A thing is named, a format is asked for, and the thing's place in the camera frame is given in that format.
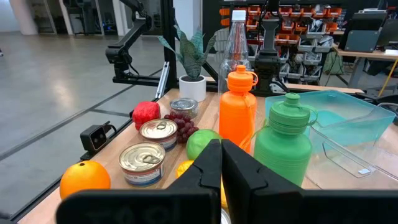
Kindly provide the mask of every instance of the lime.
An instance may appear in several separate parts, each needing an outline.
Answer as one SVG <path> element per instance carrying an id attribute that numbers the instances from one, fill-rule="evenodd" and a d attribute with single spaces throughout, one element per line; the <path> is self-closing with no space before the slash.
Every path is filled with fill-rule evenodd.
<path id="1" fill-rule="evenodd" d="M 212 139 L 221 140 L 222 137 L 217 132 L 210 129 L 201 129 L 195 131 L 188 138 L 187 142 L 188 159 L 195 160 Z"/>

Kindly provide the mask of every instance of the orange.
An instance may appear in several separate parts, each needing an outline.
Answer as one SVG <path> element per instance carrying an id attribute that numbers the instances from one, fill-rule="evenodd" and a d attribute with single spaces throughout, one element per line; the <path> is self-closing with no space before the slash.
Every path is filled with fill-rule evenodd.
<path id="1" fill-rule="evenodd" d="M 101 190 L 111 188 L 111 178 L 106 169 L 95 161 L 83 161 L 70 166 L 60 183 L 60 196 L 67 196 L 80 190 Z"/>

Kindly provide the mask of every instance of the plant leaf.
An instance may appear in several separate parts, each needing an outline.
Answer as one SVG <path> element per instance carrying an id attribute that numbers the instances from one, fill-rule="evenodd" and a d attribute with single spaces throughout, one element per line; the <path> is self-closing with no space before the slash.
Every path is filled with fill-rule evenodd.
<path id="1" fill-rule="evenodd" d="M 174 25 L 174 27 L 177 30 L 178 39 L 181 40 L 181 33 L 182 33 L 181 29 L 177 25 Z"/>
<path id="2" fill-rule="evenodd" d="M 203 35 L 201 29 L 198 28 L 195 35 L 192 36 L 191 42 L 194 44 L 197 49 L 197 58 L 203 57 Z"/>
<path id="3" fill-rule="evenodd" d="M 196 80 L 199 77 L 201 72 L 201 65 L 192 56 L 185 56 L 183 66 L 185 68 L 185 71 L 187 72 L 187 75 L 192 80 Z"/>
<path id="4" fill-rule="evenodd" d="M 199 59 L 197 57 L 197 50 L 194 44 L 187 39 L 187 36 L 184 34 L 184 32 L 181 33 L 180 53 L 184 58 L 184 61 L 186 56 L 193 57 L 195 60 Z"/>
<path id="5" fill-rule="evenodd" d="M 159 39 L 160 43 L 161 43 L 164 47 L 167 47 L 168 49 L 172 50 L 172 51 L 175 53 L 174 49 L 170 46 L 170 44 L 167 42 L 166 39 L 164 39 L 163 37 L 157 37 L 157 38 Z"/>
<path id="6" fill-rule="evenodd" d="M 211 48 L 214 46 L 215 43 L 216 43 L 216 35 L 211 37 L 209 42 L 207 43 L 206 52 L 205 52 L 205 54 L 202 56 L 202 58 L 199 61 L 200 66 L 203 65 L 206 62 L 207 55 L 209 54 Z"/>

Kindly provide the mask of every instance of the white pillar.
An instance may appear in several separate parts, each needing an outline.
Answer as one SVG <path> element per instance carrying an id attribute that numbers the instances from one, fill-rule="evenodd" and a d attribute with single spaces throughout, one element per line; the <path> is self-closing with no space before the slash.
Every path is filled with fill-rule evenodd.
<path id="1" fill-rule="evenodd" d="M 10 4 L 18 20 L 21 33 L 24 35 L 36 35 L 36 23 L 33 20 L 27 0 L 10 0 Z"/>
<path id="2" fill-rule="evenodd" d="M 70 24 L 70 19 L 69 19 L 69 13 L 67 8 L 65 7 L 65 5 L 63 4 L 62 0 L 59 0 L 60 5 L 61 5 L 61 11 L 62 11 L 62 15 L 63 15 L 63 20 L 65 21 L 65 25 L 67 26 L 67 31 L 69 35 L 73 35 L 73 29 L 72 29 L 72 25 Z"/>

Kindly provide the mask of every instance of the concrete floor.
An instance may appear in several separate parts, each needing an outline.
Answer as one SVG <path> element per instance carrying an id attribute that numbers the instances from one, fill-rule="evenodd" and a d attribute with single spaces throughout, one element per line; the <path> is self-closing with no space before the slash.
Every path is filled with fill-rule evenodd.
<path id="1" fill-rule="evenodd" d="M 84 129 L 107 120 L 119 127 L 128 120 L 123 114 L 154 98 L 155 87 L 112 82 L 113 66 L 104 53 L 117 39 L 0 34 L 1 211 L 17 212 L 77 162 L 84 153 L 79 138 Z M 163 47 L 155 37 L 139 38 L 130 54 L 142 75 L 163 66 Z M 218 71 L 214 57 L 208 62 Z M 177 76 L 184 74 L 177 62 Z M 385 78 L 364 74 L 360 87 L 381 85 Z M 323 75 L 321 84 L 326 80 Z M 328 86 L 345 85 L 331 76 Z M 62 125 L 48 131 L 57 124 Z"/>

